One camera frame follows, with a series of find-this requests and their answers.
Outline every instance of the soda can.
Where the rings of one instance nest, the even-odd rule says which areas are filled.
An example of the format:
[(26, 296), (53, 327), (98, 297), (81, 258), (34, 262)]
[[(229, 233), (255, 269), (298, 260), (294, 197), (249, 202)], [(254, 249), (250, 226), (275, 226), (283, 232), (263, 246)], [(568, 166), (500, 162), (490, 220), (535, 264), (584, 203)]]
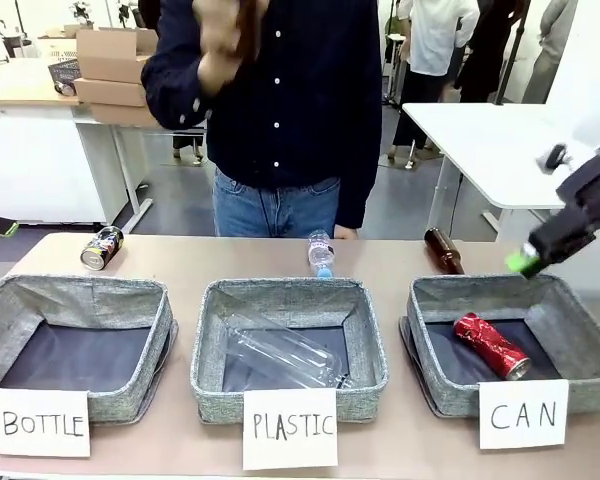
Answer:
[(531, 359), (520, 347), (475, 313), (467, 313), (456, 320), (453, 331), (504, 380), (519, 380), (531, 368)]
[(91, 270), (102, 270), (122, 247), (124, 234), (118, 227), (104, 227), (82, 250), (80, 260)]

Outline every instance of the blue jeans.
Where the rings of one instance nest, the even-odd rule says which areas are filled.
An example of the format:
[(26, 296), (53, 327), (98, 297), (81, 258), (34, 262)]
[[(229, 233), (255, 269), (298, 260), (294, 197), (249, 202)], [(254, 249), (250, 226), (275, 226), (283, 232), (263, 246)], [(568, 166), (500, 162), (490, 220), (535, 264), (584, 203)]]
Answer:
[(325, 230), (333, 237), (340, 179), (316, 185), (258, 190), (216, 169), (213, 187), (216, 234), (220, 237), (307, 238)]

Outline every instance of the brown glass bottle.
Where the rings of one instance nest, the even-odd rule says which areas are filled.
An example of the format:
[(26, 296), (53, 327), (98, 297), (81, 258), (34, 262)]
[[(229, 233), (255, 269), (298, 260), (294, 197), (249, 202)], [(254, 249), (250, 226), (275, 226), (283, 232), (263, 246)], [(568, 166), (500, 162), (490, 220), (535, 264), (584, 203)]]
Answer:
[(258, 0), (240, 0), (238, 12), (238, 28), (240, 40), (236, 48), (236, 56), (243, 63), (253, 63), (260, 49), (260, 19), (258, 18)]
[(462, 257), (449, 236), (438, 228), (430, 228), (424, 234), (427, 250), (444, 273), (462, 275)]

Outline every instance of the wooden countertop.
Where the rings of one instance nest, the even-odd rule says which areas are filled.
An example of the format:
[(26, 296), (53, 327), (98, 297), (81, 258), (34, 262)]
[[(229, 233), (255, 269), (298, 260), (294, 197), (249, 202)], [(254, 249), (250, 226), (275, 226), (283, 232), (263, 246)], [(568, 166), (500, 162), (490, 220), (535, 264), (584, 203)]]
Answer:
[(53, 89), (48, 58), (16, 58), (0, 65), (0, 106), (76, 106), (78, 97)]
[[(47, 236), (13, 272), (115, 275), (166, 283), (180, 333), (146, 416), (128, 427), (92, 430), (88, 460), (0, 457), (12, 477), (63, 475), (244, 476), (241, 427), (198, 420), (189, 367), (200, 301), (220, 278), (304, 276), (306, 243), (131, 235), (104, 272), (79, 260), (89, 234)], [(470, 273), (503, 270), (510, 248), (458, 244)], [(600, 479), (600, 414), (569, 418), (564, 447), (481, 452), (473, 420), (435, 417), (408, 366), (398, 334), (410, 282), (433, 273), (420, 242), (336, 242), (336, 274), (362, 280), (371, 292), (389, 360), (390, 380), (378, 418), (366, 425), (339, 424), (336, 468), (267, 472), (282, 477), (369, 479), (562, 480)]]

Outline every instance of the white paper sign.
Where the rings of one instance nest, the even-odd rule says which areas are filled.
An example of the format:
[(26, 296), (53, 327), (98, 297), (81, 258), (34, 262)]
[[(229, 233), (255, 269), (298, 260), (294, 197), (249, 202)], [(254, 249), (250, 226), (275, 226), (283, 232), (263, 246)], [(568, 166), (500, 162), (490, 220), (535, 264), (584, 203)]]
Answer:
[(567, 380), (480, 383), (480, 448), (564, 444), (568, 403)]
[(242, 467), (337, 466), (336, 418), (334, 389), (244, 392)]
[(0, 389), (0, 454), (88, 457), (87, 392)]

